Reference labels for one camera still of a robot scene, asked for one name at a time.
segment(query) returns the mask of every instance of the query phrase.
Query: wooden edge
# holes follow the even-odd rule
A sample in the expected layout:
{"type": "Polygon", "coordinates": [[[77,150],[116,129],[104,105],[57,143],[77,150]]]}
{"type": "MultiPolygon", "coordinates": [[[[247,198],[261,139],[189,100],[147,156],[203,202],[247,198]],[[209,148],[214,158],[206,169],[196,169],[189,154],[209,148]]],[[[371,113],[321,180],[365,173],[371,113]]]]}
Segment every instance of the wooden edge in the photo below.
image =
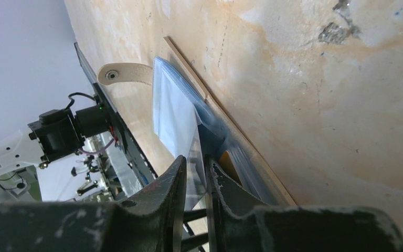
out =
{"type": "Polygon", "coordinates": [[[141,82],[152,85],[152,67],[137,63],[110,63],[98,71],[98,82],[111,85],[117,82],[141,82]]]}
{"type": "Polygon", "coordinates": [[[227,116],[224,110],[219,106],[219,104],[214,100],[205,84],[197,76],[192,67],[188,64],[183,55],[178,51],[175,45],[172,43],[169,37],[163,38],[164,43],[161,45],[160,56],[166,60],[171,59],[172,64],[178,64],[177,70],[182,70],[188,80],[191,82],[193,87],[199,92],[208,106],[213,110],[214,114],[219,116],[226,126],[230,129],[231,134],[239,141],[240,146],[243,148],[248,158],[251,160],[255,166],[257,172],[262,177],[270,191],[277,198],[278,201],[284,201],[290,206],[297,206],[291,195],[288,193],[285,186],[283,186],[280,179],[276,176],[274,171],[268,165],[268,163],[263,159],[256,148],[251,144],[251,142],[245,137],[245,135],[239,130],[239,128],[233,123],[233,121],[227,116]]]}
{"type": "Polygon", "coordinates": [[[202,83],[200,78],[197,76],[197,74],[194,72],[192,67],[188,64],[186,59],[182,56],[180,53],[166,53],[167,51],[169,52],[179,52],[178,49],[175,47],[175,45],[172,43],[171,39],[169,37],[164,37],[165,43],[161,43],[160,51],[161,54],[160,56],[163,56],[164,59],[170,61],[172,65],[175,63],[178,64],[177,70],[179,72],[184,72],[186,76],[188,77],[190,83],[192,84],[193,88],[197,90],[198,94],[201,96],[201,98],[206,101],[206,97],[209,94],[208,89],[206,86],[202,83]]]}

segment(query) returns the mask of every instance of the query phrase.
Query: wooden strip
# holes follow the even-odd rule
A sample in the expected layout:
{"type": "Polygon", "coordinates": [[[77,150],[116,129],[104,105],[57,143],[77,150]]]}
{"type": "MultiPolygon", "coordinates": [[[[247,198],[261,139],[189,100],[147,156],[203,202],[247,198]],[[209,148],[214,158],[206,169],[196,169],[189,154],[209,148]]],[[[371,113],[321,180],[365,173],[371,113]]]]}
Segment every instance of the wooden strip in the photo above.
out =
{"type": "Polygon", "coordinates": [[[180,74],[189,81],[195,90],[199,92],[214,114],[223,120],[223,122],[229,128],[230,133],[239,142],[240,146],[243,148],[248,158],[256,168],[258,174],[264,180],[271,193],[276,197],[277,201],[284,202],[287,206],[295,206],[295,201],[288,193],[287,189],[283,186],[279,178],[274,174],[274,171],[263,159],[256,148],[251,144],[251,142],[228,117],[217,101],[215,101],[211,93],[208,91],[206,85],[197,76],[192,67],[188,64],[187,60],[178,51],[169,37],[164,37],[162,40],[160,45],[160,57],[168,60],[180,72],[180,74]]]}

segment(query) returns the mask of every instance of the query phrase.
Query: white robot part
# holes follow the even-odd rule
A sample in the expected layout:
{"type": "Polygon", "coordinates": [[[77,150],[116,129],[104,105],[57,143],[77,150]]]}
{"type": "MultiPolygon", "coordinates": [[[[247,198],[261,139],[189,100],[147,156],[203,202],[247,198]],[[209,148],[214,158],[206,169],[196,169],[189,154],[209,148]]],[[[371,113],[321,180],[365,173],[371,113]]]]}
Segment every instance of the white robot part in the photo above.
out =
{"type": "Polygon", "coordinates": [[[85,164],[75,166],[76,174],[81,174],[89,171],[89,167],[85,164]]]}
{"type": "Polygon", "coordinates": [[[17,131],[0,140],[0,176],[23,167],[42,163],[44,152],[37,140],[31,140],[31,130],[17,131]]]}

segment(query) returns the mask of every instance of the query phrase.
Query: clear plastic bag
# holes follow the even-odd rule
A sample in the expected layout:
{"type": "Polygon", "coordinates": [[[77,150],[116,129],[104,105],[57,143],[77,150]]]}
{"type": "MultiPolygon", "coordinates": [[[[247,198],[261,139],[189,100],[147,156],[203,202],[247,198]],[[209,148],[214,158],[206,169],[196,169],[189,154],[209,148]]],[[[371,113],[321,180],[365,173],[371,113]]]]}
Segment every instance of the clear plastic bag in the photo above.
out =
{"type": "MultiPolygon", "coordinates": [[[[256,173],[249,158],[238,145],[237,141],[230,136],[225,123],[213,114],[209,106],[204,103],[199,94],[180,75],[180,73],[168,61],[159,57],[156,57],[154,60],[153,120],[154,132],[160,137],[160,139],[163,138],[163,140],[166,141],[166,147],[169,146],[170,148],[175,148],[173,144],[178,144],[179,146],[183,145],[182,139],[185,139],[185,147],[183,149],[187,150],[187,146],[191,145],[191,150],[194,151],[192,154],[194,155],[194,153],[197,153],[197,158],[195,160],[198,165],[195,165],[195,173],[199,175],[199,178],[190,177],[189,180],[195,180],[194,183],[192,181],[190,182],[191,186],[192,184],[198,186],[200,182],[205,185],[203,155],[210,154],[218,160],[223,152],[227,150],[242,183],[242,187],[268,204],[277,204],[275,197],[264,186],[262,178],[260,178],[256,173]],[[191,134],[192,131],[188,130],[187,133],[179,131],[173,132],[173,134],[170,135],[164,135],[163,128],[168,128],[171,125],[167,122],[172,121],[172,125],[174,125],[175,128],[182,127],[177,126],[179,123],[190,123],[190,128],[192,130],[194,129],[194,120],[191,119],[190,122],[187,122],[189,119],[184,119],[182,117],[188,116],[192,118],[193,114],[189,113],[189,111],[178,114],[176,110],[159,107],[159,104],[166,104],[168,107],[175,107],[178,106],[178,104],[180,104],[180,106],[183,106],[183,104],[189,106],[191,104],[194,108],[192,111],[194,112],[196,119],[196,132],[191,134]],[[188,138],[182,136],[182,134],[192,136],[193,139],[198,138],[199,142],[195,144],[194,140],[191,142],[188,138]]],[[[200,192],[200,189],[195,187],[195,191],[200,192]]]]}

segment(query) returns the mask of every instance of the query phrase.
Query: peeling paint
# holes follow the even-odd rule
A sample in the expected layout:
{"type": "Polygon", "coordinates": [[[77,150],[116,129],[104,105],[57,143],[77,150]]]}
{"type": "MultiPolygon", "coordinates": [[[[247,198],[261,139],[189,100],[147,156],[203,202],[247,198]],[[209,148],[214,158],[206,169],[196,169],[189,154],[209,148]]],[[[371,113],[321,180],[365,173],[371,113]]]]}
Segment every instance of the peeling paint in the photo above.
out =
{"type": "Polygon", "coordinates": [[[348,36],[349,32],[347,29],[331,22],[319,34],[318,39],[320,42],[325,42],[327,44],[331,43],[340,45],[348,36]]]}
{"type": "Polygon", "coordinates": [[[338,13],[341,17],[347,21],[347,23],[352,22],[350,14],[350,3],[348,0],[339,0],[339,2],[333,7],[333,11],[338,13]]]}

